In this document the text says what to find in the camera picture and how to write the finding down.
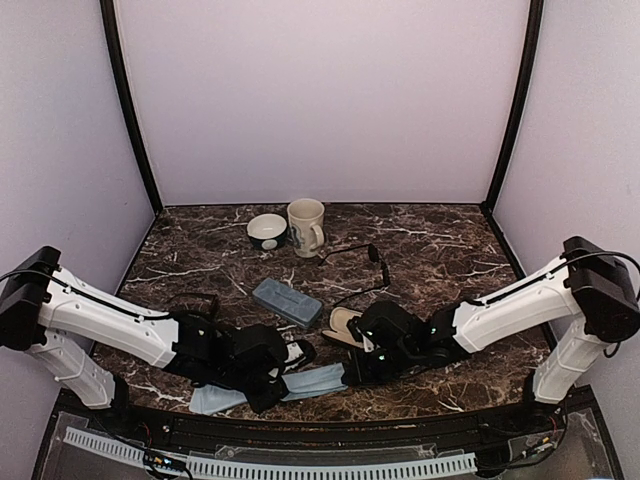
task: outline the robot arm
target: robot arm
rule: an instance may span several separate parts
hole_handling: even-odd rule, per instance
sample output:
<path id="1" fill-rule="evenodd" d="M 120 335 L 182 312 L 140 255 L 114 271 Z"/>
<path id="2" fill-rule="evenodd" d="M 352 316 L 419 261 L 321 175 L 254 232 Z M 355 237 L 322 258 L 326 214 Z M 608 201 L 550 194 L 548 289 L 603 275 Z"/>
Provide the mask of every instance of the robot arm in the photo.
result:
<path id="1" fill-rule="evenodd" d="M 640 310 L 625 265 L 581 237 L 540 271 L 502 290 L 435 312 L 423 322 L 393 302 L 377 302 L 351 320 L 354 340 L 374 344 L 352 352 L 345 380 L 382 383 L 420 365 L 440 368 L 488 345 L 560 318 L 571 326 L 535 372 L 528 395 L 556 404 L 611 343 L 640 328 Z"/>
<path id="2" fill-rule="evenodd" d="M 194 385 L 239 390 L 260 413 L 289 392 L 287 369 L 310 362 L 304 340 L 287 344 L 274 327 L 225 327 L 206 312 L 158 312 L 87 285 L 43 247 L 8 274 L 0 295 L 0 346 L 42 360 L 93 409 L 126 405 L 122 379 L 98 367 L 67 332 L 131 353 Z"/>

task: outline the black power cord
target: black power cord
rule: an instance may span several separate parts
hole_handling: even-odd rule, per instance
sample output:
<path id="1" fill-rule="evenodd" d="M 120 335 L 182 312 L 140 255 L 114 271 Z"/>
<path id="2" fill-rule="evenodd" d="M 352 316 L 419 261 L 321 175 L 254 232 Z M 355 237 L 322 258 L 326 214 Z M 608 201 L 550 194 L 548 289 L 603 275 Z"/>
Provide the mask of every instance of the black power cord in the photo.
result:
<path id="1" fill-rule="evenodd" d="M 128 447 L 134 448 L 136 450 L 140 450 L 143 453 L 143 460 L 142 460 L 143 468 L 145 469 L 147 474 L 150 475 L 151 477 L 156 478 L 158 480 L 173 480 L 175 478 L 181 477 L 183 473 L 186 473 L 189 480 L 193 480 L 193 474 L 187 468 L 186 462 L 182 460 L 178 460 L 176 458 L 172 458 L 168 455 L 165 455 L 162 452 L 158 452 L 157 450 L 153 450 L 150 448 L 151 434 L 149 433 L 148 428 L 147 428 L 148 443 L 145 447 L 141 447 L 140 445 L 136 445 L 135 443 L 130 442 L 126 438 L 122 438 L 120 435 L 116 435 L 115 433 L 113 433 L 111 430 L 109 430 L 107 427 L 104 426 L 104 424 L 100 421 L 100 419 L 96 415 L 93 416 L 93 419 L 109 437 L 113 438 L 114 440 L 124 445 L 127 445 Z M 178 474 L 173 475 L 170 473 L 164 473 L 158 470 L 157 467 L 170 468 L 178 472 Z"/>
<path id="2" fill-rule="evenodd" d="M 498 471 L 498 470 L 518 470 L 521 468 L 529 468 L 535 465 L 539 465 L 545 460 L 548 460 L 551 455 L 553 455 L 562 442 L 564 441 L 567 430 L 569 430 L 569 411 L 567 410 L 567 397 L 565 397 L 562 403 L 562 410 L 564 412 L 564 430 L 560 434 L 560 437 L 555 442 L 550 441 L 548 437 L 544 438 L 542 441 L 536 442 L 535 445 L 524 450 L 520 455 L 511 461 L 499 465 L 483 465 L 481 463 L 477 463 L 477 467 L 479 471 Z M 527 458 L 530 458 L 531 455 L 542 455 L 541 457 L 536 458 L 532 462 L 520 463 Z"/>
<path id="3" fill-rule="evenodd" d="M 571 260 L 567 260 L 563 264 L 558 265 L 555 268 L 552 268 L 549 273 L 550 274 L 554 274 L 554 273 L 558 272 L 559 270 L 562 270 L 564 267 L 568 267 L 569 265 L 573 265 L 574 263 L 580 262 L 582 260 L 586 260 L 587 258 L 594 258 L 594 257 L 619 257 L 619 258 L 624 258 L 625 260 L 630 262 L 634 267 L 636 267 L 636 269 L 638 270 L 638 273 L 640 273 L 640 263 L 635 258 L 633 258 L 631 255 L 627 255 L 626 253 L 615 252 L 615 251 L 611 251 L 611 250 L 603 251 L 603 252 L 586 253 L 586 254 L 581 255 L 579 257 L 572 258 Z M 636 294 L 636 302 L 639 302 L 639 301 L 640 301 L 640 288 L 638 289 L 638 293 Z"/>
<path id="4" fill-rule="evenodd" d="M 90 293 L 87 293 L 83 290 L 79 290 L 71 285 L 69 285 L 67 282 L 64 282 L 62 280 L 60 280 L 59 278 L 54 277 L 53 275 L 49 275 L 48 273 L 45 272 L 41 272 L 40 270 L 33 270 L 33 269 L 23 269 L 23 270 L 12 270 L 11 272 L 7 272 L 4 275 L 0 276 L 0 282 L 6 280 L 9 277 L 15 277 L 17 275 L 24 275 L 24 274 L 33 274 L 33 275 L 40 275 L 41 277 L 47 278 L 50 281 L 52 281 L 53 283 L 60 285 L 62 288 L 65 289 L 69 289 L 69 291 L 75 293 L 76 295 L 80 295 L 82 297 L 85 297 L 93 302 L 99 303 L 100 305 L 103 305 L 105 307 L 111 308 L 112 310 L 115 310 L 117 312 L 120 312 L 122 314 L 128 315 L 130 317 L 133 317 L 134 319 L 140 319 L 142 317 L 142 320 L 139 321 L 156 321 L 156 320 L 170 320 L 173 318 L 173 315 L 167 313 L 165 315 L 156 315 L 156 316 L 145 316 L 145 315 L 140 315 L 139 313 L 136 312 L 132 312 L 130 310 L 127 310 L 126 308 L 122 308 L 119 305 L 115 305 L 111 302 L 108 302 L 107 300 L 103 300 L 101 298 L 95 297 L 93 295 L 91 295 Z"/>
<path id="5" fill-rule="evenodd" d="M 605 348 L 605 350 L 604 350 L 604 358 L 613 358 L 613 357 L 615 357 L 616 353 L 618 353 L 618 350 L 620 350 L 620 345 L 622 345 L 622 342 L 616 343 L 616 346 L 613 347 L 613 351 L 611 353 L 609 353 L 607 351 L 607 349 Z"/>

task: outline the black cable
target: black cable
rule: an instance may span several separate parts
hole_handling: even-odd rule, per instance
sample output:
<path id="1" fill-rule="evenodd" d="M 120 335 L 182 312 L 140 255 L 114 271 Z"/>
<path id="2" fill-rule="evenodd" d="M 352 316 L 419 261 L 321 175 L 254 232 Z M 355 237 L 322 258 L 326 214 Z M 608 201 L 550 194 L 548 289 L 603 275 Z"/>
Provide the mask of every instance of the black cable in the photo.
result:
<path id="1" fill-rule="evenodd" d="M 85 297 L 93 302 L 99 303 L 100 305 L 111 308 L 112 310 L 123 313 L 125 315 L 129 315 L 136 319 L 142 317 L 143 318 L 142 321 L 169 320 L 173 318 L 172 314 L 170 313 L 149 317 L 145 315 L 140 315 L 139 313 L 136 313 L 136 312 L 131 312 L 130 310 L 127 310 L 126 308 L 122 308 L 119 305 L 114 305 L 113 303 L 108 302 L 107 300 L 94 297 L 90 293 L 84 292 L 83 290 L 78 290 L 77 288 L 69 285 L 67 282 L 64 282 L 59 278 L 56 278 L 53 275 L 49 275 L 48 273 L 42 272 L 40 270 L 33 270 L 33 269 L 12 270 L 11 272 L 7 272 L 4 275 L 0 276 L 0 282 L 6 280 L 9 277 L 15 277 L 16 275 L 23 275 L 23 274 L 40 275 L 41 277 L 47 278 L 48 280 L 51 280 L 53 283 L 60 285 L 62 288 L 68 288 L 70 291 L 72 291 L 76 295 Z"/>
<path id="2" fill-rule="evenodd" d="M 579 262 L 581 260 L 585 260 L 587 258 L 593 258 L 593 257 L 620 257 L 620 258 L 624 258 L 625 260 L 627 260 L 631 264 L 633 264 L 633 266 L 636 267 L 636 269 L 638 270 L 638 273 L 640 273 L 640 263 L 635 258 L 633 258 L 631 255 L 627 255 L 626 253 L 614 252 L 614 251 L 592 252 L 592 253 L 587 253 L 585 255 L 581 255 L 580 257 L 572 258 L 571 260 L 567 260 L 566 262 L 564 262 L 562 265 L 558 265 L 557 267 L 551 269 L 551 271 L 549 273 L 554 274 L 558 270 L 563 269 L 564 267 L 568 267 L 569 265 L 572 265 L 572 264 L 574 264 L 576 262 Z M 636 294 L 636 302 L 640 302 L 640 288 L 638 289 L 638 293 Z"/>
<path id="3" fill-rule="evenodd" d="M 48 273 L 41 272 L 40 270 L 33 270 L 33 269 L 30 269 L 30 268 L 25 268 L 25 269 L 22 269 L 22 270 L 12 270 L 10 272 L 7 272 L 4 275 L 0 276 L 0 282 L 5 281 L 9 277 L 15 277 L 16 275 L 22 275 L 22 274 L 25 274 L 25 273 L 32 273 L 32 274 L 35 274 L 35 275 L 40 275 L 41 277 L 45 277 L 45 278 L 51 280 L 52 282 L 57 283 L 61 287 L 68 287 L 68 285 L 65 282 L 63 282 L 62 280 L 57 279 L 53 275 L 49 275 Z"/>
<path id="4" fill-rule="evenodd" d="M 594 258 L 594 257 L 620 257 L 620 258 L 624 258 L 625 260 L 628 260 L 629 262 L 631 262 L 633 264 L 633 266 L 636 267 L 636 269 L 638 270 L 638 273 L 640 273 L 640 263 L 635 258 L 633 258 L 630 255 L 627 255 L 626 253 L 615 252 L 615 251 L 591 252 L 591 253 L 586 253 L 584 255 L 576 257 L 576 258 L 572 258 L 571 260 L 567 260 L 565 262 L 562 262 L 560 265 L 552 268 L 548 272 L 541 273 L 537 277 L 532 278 L 531 280 L 529 280 L 526 283 L 523 283 L 522 285 L 518 285 L 517 287 L 514 287 L 514 288 L 512 288 L 510 290 L 507 290 L 506 292 L 501 293 L 500 295 L 496 295 L 495 297 L 491 297 L 486 302 L 479 302 L 477 300 L 473 300 L 471 302 L 469 300 L 465 300 L 465 301 L 467 303 L 471 304 L 471 305 L 474 305 L 474 306 L 486 307 L 487 305 L 491 305 L 493 303 L 496 303 L 497 301 L 500 301 L 500 300 L 508 297 L 509 295 L 512 295 L 513 293 L 516 293 L 516 292 L 518 292 L 520 290 L 523 290 L 524 288 L 527 288 L 527 287 L 533 285 L 534 283 L 537 283 L 537 282 L 539 282 L 541 280 L 544 280 L 545 278 L 547 278 L 547 275 L 553 275 L 554 273 L 557 273 L 558 271 L 562 270 L 564 267 L 568 267 L 569 265 L 573 265 L 574 263 L 577 263 L 577 262 L 579 262 L 581 260 L 586 260 L 587 258 Z M 636 302 L 640 302 L 640 288 L 638 289 L 638 293 L 636 294 Z"/>
<path id="5" fill-rule="evenodd" d="M 100 419 L 98 418 L 97 415 L 93 415 L 93 419 L 100 426 L 100 428 L 102 428 L 102 430 L 104 430 L 104 433 L 106 433 L 109 437 L 113 438 L 114 440 L 116 440 L 116 441 L 118 441 L 120 443 L 123 443 L 124 445 L 127 445 L 128 447 L 135 448 L 136 450 L 140 450 L 142 453 L 145 453 L 145 454 L 151 453 L 151 454 L 155 454 L 155 455 L 158 455 L 158 456 L 166 457 L 168 459 L 171 459 L 171 460 L 175 461 L 174 458 L 171 458 L 170 456 L 165 455 L 164 453 L 157 452 L 156 450 L 153 450 L 153 449 L 149 448 L 149 445 L 151 445 L 151 441 L 149 441 L 149 444 L 147 446 L 141 447 L 140 445 L 136 445 L 135 443 L 130 442 L 126 438 L 122 438 L 120 435 L 117 435 L 117 434 L 113 433 L 111 430 L 109 430 L 107 427 L 104 426 L 104 424 L 100 421 Z M 147 465 L 143 464 L 143 468 L 145 470 L 147 470 Z M 156 470 L 155 467 L 153 466 L 153 464 L 150 465 L 150 468 L 151 468 L 151 470 L 153 470 L 153 472 L 156 475 L 160 475 L 160 477 L 156 477 L 156 478 L 162 478 L 163 480 L 164 479 L 173 479 L 173 478 L 181 477 L 183 473 L 186 473 L 187 476 L 189 477 L 189 479 L 193 480 L 193 475 L 191 474 L 191 471 L 187 467 L 184 467 L 183 469 L 179 470 L 180 473 L 178 475 L 164 474 L 164 473 Z"/>
<path id="6" fill-rule="evenodd" d="M 567 397 L 565 397 L 562 405 L 563 405 L 562 410 L 564 411 L 564 430 L 562 431 L 562 434 L 560 435 L 560 438 L 556 442 L 555 446 L 551 447 L 551 449 L 549 450 L 549 453 L 537 458 L 533 462 L 527 462 L 527 463 L 519 463 L 519 462 L 522 462 L 523 460 L 526 460 L 526 457 L 522 457 L 522 454 L 518 455 L 518 457 L 514 458 L 513 460 L 511 460 L 511 461 L 509 461 L 507 463 L 500 464 L 500 465 L 482 465 L 482 464 L 479 463 L 478 464 L 478 469 L 479 470 L 484 470 L 484 471 L 491 471 L 491 470 L 518 470 L 518 469 L 521 469 L 521 468 L 529 468 L 529 467 L 533 467 L 535 465 L 539 465 L 540 463 L 542 463 L 545 460 L 549 459 L 549 457 L 551 457 L 551 455 L 553 455 L 554 452 L 560 448 L 560 445 L 562 445 L 562 442 L 564 441 L 564 438 L 567 435 L 567 430 L 569 430 L 569 411 L 567 410 Z"/>
<path id="7" fill-rule="evenodd" d="M 605 348 L 605 349 L 604 349 L 604 357 L 605 357 L 605 358 L 613 358 L 613 357 L 615 357 L 615 356 L 616 356 L 616 353 L 618 353 L 618 350 L 620 350 L 620 344 L 621 344 L 621 343 L 622 343 L 622 342 L 618 342 L 618 343 L 616 343 L 616 346 L 613 348 L 613 352 L 611 352 L 611 353 L 609 353 L 609 352 L 607 351 L 607 349 Z"/>
<path id="8" fill-rule="evenodd" d="M 491 426 L 487 423 L 483 423 L 478 425 L 479 428 L 483 429 L 483 430 L 491 430 L 492 433 L 497 433 L 498 435 L 502 435 L 503 437 L 519 437 L 520 435 L 525 435 L 526 431 L 525 430 L 518 430 L 518 431 L 513 431 L 513 430 L 502 430 L 501 428 L 498 427 L 494 427 Z"/>

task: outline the white wall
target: white wall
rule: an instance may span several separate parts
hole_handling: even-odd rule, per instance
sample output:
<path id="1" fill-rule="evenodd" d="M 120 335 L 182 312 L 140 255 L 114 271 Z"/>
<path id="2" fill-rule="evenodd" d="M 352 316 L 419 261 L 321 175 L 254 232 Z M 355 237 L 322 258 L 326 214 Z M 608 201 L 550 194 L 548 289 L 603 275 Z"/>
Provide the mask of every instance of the white wall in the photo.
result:
<path id="1" fill-rule="evenodd" d="M 165 203 L 483 200 L 528 5 L 118 2 Z"/>
<path id="2" fill-rule="evenodd" d="M 120 111 L 97 1 L 7 1 L 0 14 L 0 273 L 44 244 L 113 291 L 152 211 Z M 0 349 L 0 477 L 31 478 L 58 387 Z"/>
<path id="3" fill-rule="evenodd" d="M 527 271 L 580 234 L 640 258 L 640 3 L 547 2 L 496 216 Z M 591 382 L 627 478 L 640 478 L 640 336 Z"/>

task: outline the dark marble surface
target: dark marble surface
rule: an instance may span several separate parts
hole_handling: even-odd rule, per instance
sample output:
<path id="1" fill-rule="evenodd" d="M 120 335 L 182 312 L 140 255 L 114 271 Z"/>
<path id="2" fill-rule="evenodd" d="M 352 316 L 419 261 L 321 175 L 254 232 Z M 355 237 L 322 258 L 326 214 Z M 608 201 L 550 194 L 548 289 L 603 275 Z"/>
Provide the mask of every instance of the dark marble surface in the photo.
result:
<path id="1" fill-rule="evenodd" d="M 364 204 L 326 206 L 325 252 L 372 242 L 389 265 L 392 285 L 343 305 L 356 310 L 391 299 L 427 318 L 438 307 L 465 295 L 490 293 L 514 281 L 504 254 L 476 206 Z M 345 361 L 346 350 L 319 335 L 328 328 L 330 305 L 358 289 L 379 284 L 379 267 L 365 251 L 317 259 L 297 257 L 291 246 L 253 250 L 245 237 L 255 215 L 286 216 L 284 206 L 207 206 L 166 209 L 150 232 L 121 296 L 158 310 L 198 306 L 183 292 L 217 293 L 219 318 L 240 326 L 276 325 L 291 338 L 316 347 L 315 366 Z M 326 306 L 309 330 L 289 325 L 251 298 L 265 278 L 289 284 Z M 377 388 L 283 403 L 258 416 L 247 405 L 218 415 L 272 421 L 367 421 L 415 418 L 504 405 L 520 399 L 525 377 L 548 354 L 540 329 L 495 343 L 469 361 L 425 372 Z M 148 366 L 123 352 L 97 346 L 96 361 L 125 378 L 137 405 L 188 412 L 192 388 L 181 377 Z"/>

